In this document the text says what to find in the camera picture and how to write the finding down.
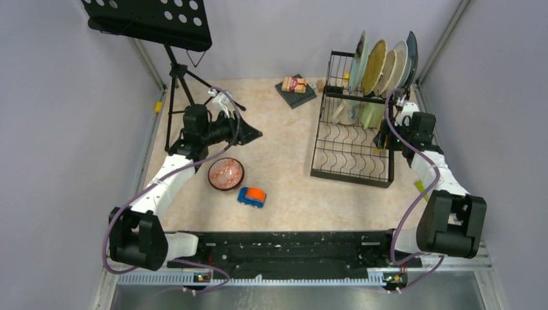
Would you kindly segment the cream floral ceramic plate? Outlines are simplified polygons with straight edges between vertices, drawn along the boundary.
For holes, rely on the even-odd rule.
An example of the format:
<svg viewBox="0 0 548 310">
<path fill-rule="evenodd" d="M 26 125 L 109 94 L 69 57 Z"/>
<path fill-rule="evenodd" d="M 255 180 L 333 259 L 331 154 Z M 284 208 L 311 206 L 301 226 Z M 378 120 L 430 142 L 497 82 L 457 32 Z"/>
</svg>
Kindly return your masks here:
<svg viewBox="0 0 548 310">
<path fill-rule="evenodd" d="M 381 72 L 381 76 L 373 90 L 374 95 L 382 96 L 385 93 L 388 87 L 388 83 L 392 78 L 393 71 L 396 65 L 397 65 L 397 52 L 395 50 L 391 50 L 386 55 L 385 64 Z"/>
</svg>

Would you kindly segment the beige mug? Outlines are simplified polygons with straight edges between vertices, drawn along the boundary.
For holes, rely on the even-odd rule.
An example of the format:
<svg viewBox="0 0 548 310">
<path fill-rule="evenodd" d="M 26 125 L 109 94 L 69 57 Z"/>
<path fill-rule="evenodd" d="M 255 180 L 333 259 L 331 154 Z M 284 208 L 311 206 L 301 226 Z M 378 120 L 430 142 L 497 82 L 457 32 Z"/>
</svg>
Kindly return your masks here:
<svg viewBox="0 0 548 310">
<path fill-rule="evenodd" d="M 361 111 L 361 102 L 350 99 L 340 99 L 337 108 L 332 114 L 332 123 L 354 125 Z"/>
</svg>

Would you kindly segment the yellow bowl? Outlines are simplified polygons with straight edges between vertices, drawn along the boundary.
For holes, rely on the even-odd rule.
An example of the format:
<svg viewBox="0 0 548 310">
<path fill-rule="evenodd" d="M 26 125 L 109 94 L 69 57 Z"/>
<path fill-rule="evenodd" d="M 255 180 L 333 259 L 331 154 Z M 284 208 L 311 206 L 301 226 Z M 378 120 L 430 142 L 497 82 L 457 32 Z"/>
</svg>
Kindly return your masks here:
<svg viewBox="0 0 548 310">
<path fill-rule="evenodd" d="M 379 130 L 374 138 L 375 151 L 381 152 L 386 149 L 389 133 Z"/>
</svg>

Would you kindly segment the teal square plate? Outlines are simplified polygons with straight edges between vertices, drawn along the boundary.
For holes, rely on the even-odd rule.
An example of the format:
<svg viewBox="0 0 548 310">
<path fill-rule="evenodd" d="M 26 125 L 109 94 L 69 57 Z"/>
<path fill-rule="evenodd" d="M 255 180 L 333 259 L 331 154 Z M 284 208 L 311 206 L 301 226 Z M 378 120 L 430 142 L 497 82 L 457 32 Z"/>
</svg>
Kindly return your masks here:
<svg viewBox="0 0 548 310">
<path fill-rule="evenodd" d="M 415 78 L 418 66 L 418 44 L 415 33 L 409 31 L 408 37 L 406 39 L 407 44 L 407 62 L 405 67 L 404 76 L 400 82 L 400 88 L 402 88 L 407 94 L 410 92 L 410 86 Z"/>
</svg>

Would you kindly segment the black wire dish rack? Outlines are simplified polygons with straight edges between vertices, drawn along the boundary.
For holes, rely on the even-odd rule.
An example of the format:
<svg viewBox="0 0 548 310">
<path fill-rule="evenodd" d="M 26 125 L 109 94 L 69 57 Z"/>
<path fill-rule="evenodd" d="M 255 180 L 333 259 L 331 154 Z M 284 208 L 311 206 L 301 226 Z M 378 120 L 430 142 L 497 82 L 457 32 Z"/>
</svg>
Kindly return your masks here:
<svg viewBox="0 0 548 310">
<path fill-rule="evenodd" d="M 310 175 L 388 188 L 395 179 L 394 148 L 377 149 L 374 138 L 378 130 L 364 128 L 359 119 L 353 125 L 335 124 L 333 120 L 336 108 L 344 99 L 356 100 L 362 107 L 367 104 L 385 107 L 383 98 L 365 96 L 361 91 L 348 92 L 348 80 L 344 75 L 349 73 L 352 61 L 350 52 L 330 53 Z"/>
</svg>

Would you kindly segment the red patterned brown bowl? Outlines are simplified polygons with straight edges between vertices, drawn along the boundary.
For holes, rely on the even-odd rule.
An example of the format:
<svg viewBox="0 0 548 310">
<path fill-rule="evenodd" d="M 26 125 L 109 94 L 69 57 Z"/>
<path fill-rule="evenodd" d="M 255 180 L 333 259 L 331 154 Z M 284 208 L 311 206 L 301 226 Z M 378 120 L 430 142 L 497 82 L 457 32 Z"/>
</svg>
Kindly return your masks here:
<svg viewBox="0 0 548 310">
<path fill-rule="evenodd" d="M 209 184 L 219 191 L 231 191 L 239 188 L 244 176 L 244 166 L 235 158 L 216 160 L 207 172 Z"/>
</svg>

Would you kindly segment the blue orange toy car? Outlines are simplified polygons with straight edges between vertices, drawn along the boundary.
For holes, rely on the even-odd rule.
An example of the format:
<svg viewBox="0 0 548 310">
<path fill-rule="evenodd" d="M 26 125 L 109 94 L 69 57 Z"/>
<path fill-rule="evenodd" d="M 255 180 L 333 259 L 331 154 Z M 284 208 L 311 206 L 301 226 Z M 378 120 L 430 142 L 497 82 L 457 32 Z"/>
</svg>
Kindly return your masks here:
<svg viewBox="0 0 548 310">
<path fill-rule="evenodd" d="M 267 194 L 255 187 L 241 188 L 237 201 L 244 205 L 249 205 L 257 209 L 262 209 L 266 202 Z"/>
</svg>

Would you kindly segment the yellow-rimmed patterned plate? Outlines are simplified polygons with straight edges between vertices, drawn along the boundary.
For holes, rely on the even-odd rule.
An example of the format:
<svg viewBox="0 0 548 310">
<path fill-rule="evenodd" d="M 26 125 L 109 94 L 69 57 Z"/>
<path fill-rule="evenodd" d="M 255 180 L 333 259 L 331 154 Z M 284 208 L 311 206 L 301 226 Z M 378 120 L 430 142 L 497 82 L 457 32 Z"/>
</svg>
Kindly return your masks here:
<svg viewBox="0 0 548 310">
<path fill-rule="evenodd" d="M 362 80 L 362 92 L 365 96 L 373 92 L 374 87 L 379 81 L 387 54 L 387 43 L 385 39 L 380 39 L 373 47 L 368 57 L 366 70 Z"/>
</svg>

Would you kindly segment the light green round plate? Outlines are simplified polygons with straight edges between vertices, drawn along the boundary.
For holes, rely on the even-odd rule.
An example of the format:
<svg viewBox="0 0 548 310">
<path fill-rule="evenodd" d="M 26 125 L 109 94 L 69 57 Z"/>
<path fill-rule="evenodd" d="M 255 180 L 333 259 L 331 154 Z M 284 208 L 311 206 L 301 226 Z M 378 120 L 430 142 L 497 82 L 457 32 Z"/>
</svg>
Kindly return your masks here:
<svg viewBox="0 0 548 310">
<path fill-rule="evenodd" d="M 370 53 L 370 41 L 366 31 L 362 31 L 359 42 L 355 49 L 350 75 L 348 80 L 348 91 L 350 93 L 359 90 L 368 62 Z"/>
</svg>

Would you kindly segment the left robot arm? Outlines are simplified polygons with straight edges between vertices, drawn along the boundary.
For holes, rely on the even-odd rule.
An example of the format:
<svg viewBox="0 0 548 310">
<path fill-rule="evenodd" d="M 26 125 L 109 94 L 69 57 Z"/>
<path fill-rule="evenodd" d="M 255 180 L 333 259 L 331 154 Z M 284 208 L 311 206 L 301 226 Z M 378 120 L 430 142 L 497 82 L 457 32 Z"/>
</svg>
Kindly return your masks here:
<svg viewBox="0 0 548 310">
<path fill-rule="evenodd" d="M 168 261 L 182 258 L 192 267 L 203 265 L 207 249 L 193 233 L 166 233 L 161 218 L 183 185 L 200 166 L 219 155 L 208 148 L 226 142 L 228 147 L 248 144 L 263 133 L 249 125 L 238 111 L 220 112 L 211 119 L 205 105 L 191 105 L 183 115 L 179 139 L 169 148 L 161 169 L 144 190 L 109 215 L 103 241 L 103 264 L 108 261 L 156 271 Z"/>
</svg>

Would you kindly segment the light green mug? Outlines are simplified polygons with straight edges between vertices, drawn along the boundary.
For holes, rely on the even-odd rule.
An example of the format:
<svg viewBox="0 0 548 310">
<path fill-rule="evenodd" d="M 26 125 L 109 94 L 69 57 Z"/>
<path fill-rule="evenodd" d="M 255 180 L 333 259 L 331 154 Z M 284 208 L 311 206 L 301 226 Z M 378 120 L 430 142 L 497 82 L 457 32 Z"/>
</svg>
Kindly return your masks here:
<svg viewBox="0 0 548 310">
<path fill-rule="evenodd" d="M 366 102 L 363 105 L 360 122 L 363 129 L 376 129 L 381 124 L 385 116 L 385 106 L 380 103 Z"/>
</svg>

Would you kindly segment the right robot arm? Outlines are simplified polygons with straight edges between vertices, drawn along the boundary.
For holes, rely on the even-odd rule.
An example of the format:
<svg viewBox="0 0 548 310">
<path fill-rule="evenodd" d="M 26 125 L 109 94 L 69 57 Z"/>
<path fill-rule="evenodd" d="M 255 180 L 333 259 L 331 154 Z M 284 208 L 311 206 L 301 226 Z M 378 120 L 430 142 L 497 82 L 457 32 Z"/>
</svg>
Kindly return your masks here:
<svg viewBox="0 0 548 310">
<path fill-rule="evenodd" d="M 402 155 L 421 180 L 427 205 L 411 237 L 421 253 L 473 258 L 480 247 L 487 202 L 471 195 L 455 179 L 441 148 L 432 142 L 436 117 L 413 112 L 408 124 L 390 130 L 402 144 Z"/>
</svg>

